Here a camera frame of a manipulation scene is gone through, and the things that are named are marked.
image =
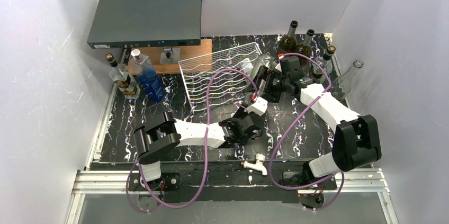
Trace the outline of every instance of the dish rack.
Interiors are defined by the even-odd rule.
[[[253,42],[179,61],[179,68],[192,112],[206,110],[206,91],[209,81],[215,73],[225,68],[233,68],[249,75],[256,59],[261,54],[259,46]],[[236,72],[223,73],[217,76],[211,85],[210,106],[240,101],[244,98],[242,91],[248,85],[249,82]]]

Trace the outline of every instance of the white plastic tap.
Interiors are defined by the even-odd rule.
[[[244,168],[251,168],[262,172],[262,175],[268,175],[266,167],[264,166],[265,155],[256,154],[256,164],[249,163],[248,161],[242,162]]]

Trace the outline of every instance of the wooden board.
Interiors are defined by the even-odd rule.
[[[180,60],[185,60],[197,56],[207,55],[212,52],[212,40],[206,39],[201,40],[200,46],[181,46],[181,47],[172,47],[172,48],[180,48]],[[138,48],[143,55],[147,55],[150,57],[151,62],[156,70],[157,74],[179,74],[181,73],[179,70],[179,64],[161,64],[160,63],[160,53],[164,52],[164,48]],[[208,64],[212,63],[212,56],[209,58],[210,61]],[[129,71],[134,74],[134,71],[130,66],[128,66]]]

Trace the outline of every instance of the gray floor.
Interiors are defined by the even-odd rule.
[[[326,194],[329,200],[333,194]],[[140,203],[154,205],[153,200]],[[194,202],[173,210],[161,207],[151,214],[139,213],[129,206],[126,196],[88,194],[80,222],[102,223],[386,223],[377,193],[342,193],[330,207],[313,213],[282,205],[277,201]]]

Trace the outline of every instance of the blue bottle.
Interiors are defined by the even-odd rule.
[[[132,59],[129,65],[136,73],[140,85],[147,94],[148,98],[154,102],[160,102],[166,92],[162,87],[162,83],[157,77],[153,64],[148,56],[141,55],[139,49],[131,51]]]

